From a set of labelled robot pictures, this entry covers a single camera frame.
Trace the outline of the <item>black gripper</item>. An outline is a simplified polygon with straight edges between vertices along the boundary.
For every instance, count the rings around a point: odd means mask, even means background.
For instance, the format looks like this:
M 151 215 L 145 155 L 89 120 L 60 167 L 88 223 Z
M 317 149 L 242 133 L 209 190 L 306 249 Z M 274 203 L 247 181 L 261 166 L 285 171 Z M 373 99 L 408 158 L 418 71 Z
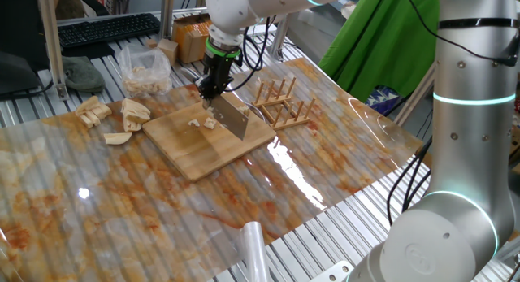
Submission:
M 235 62 L 234 58 L 212 54 L 205 54 L 202 60 L 204 65 L 204 75 L 195 80 L 200 97 L 210 102 L 221 96 L 230 83 L 234 81 L 230 77 L 231 66 Z

